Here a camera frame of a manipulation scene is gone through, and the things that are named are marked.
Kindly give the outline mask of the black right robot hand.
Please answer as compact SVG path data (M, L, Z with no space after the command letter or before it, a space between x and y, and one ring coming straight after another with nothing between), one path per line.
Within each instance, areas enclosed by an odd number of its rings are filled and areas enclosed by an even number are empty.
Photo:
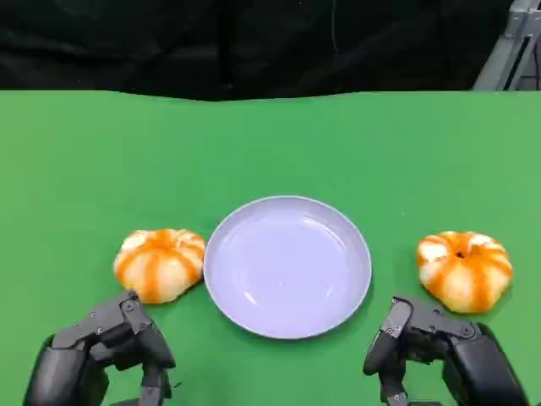
M447 315L443 308L395 295L363 362L380 380L386 405L413 401L402 384L408 361L443 362L442 378L458 405L528 405L527 394L493 331L481 322Z

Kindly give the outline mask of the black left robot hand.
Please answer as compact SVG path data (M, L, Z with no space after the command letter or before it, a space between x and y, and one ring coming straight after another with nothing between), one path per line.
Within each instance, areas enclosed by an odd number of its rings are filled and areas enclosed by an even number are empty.
M137 398L121 405L162 405L172 397L167 371L175 359L134 290L90 310L41 345L24 405L100 405L109 386L106 369L142 366Z

